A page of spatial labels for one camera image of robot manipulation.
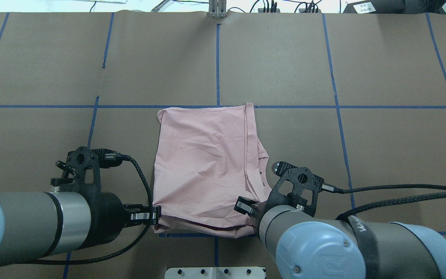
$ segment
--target pink towel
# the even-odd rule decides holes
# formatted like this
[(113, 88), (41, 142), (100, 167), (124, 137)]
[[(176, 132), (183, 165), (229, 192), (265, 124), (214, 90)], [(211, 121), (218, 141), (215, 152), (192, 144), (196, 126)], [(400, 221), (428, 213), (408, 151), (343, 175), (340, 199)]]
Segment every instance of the pink towel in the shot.
[(244, 196), (263, 202), (268, 154), (257, 138), (254, 106), (158, 111), (154, 163), (156, 233), (190, 229), (223, 237), (253, 233), (250, 217), (233, 210)]

